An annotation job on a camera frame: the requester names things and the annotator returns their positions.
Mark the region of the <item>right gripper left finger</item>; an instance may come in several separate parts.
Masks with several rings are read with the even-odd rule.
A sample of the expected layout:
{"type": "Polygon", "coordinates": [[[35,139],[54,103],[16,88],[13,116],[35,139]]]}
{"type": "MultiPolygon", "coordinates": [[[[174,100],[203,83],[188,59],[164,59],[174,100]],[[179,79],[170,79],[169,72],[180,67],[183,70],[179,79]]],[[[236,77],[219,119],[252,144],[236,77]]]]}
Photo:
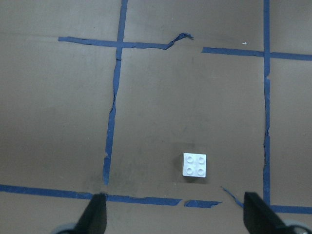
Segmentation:
{"type": "Polygon", "coordinates": [[[75,234],[104,234],[106,227],[106,194],[95,194],[73,228],[73,232],[75,234]]]}

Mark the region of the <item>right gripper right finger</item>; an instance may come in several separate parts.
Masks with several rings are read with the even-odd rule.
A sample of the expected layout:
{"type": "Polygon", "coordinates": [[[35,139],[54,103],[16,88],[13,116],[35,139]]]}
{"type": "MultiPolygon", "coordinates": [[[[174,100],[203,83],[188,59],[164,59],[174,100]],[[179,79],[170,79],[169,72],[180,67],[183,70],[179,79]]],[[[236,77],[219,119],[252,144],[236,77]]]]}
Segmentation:
{"type": "Polygon", "coordinates": [[[244,194],[243,222],[250,234],[293,233],[255,192],[244,194]]]}

